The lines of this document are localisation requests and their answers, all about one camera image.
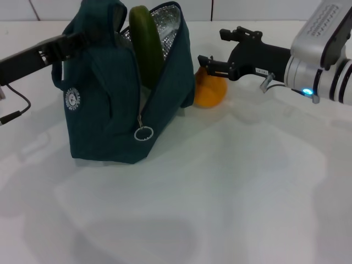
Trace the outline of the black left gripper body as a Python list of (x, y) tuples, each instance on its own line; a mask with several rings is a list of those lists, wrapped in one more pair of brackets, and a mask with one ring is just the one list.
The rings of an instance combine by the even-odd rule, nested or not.
[(1, 59), (1, 86), (49, 66), (50, 59), (47, 51), (50, 43), (50, 40), (46, 40)]

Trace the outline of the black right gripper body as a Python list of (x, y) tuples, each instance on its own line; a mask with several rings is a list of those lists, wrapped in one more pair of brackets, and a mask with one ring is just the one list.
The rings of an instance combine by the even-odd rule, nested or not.
[(290, 50), (257, 41), (243, 41), (230, 54), (228, 79), (236, 81), (244, 75), (265, 77), (274, 74), (274, 80), (283, 82), (291, 57)]

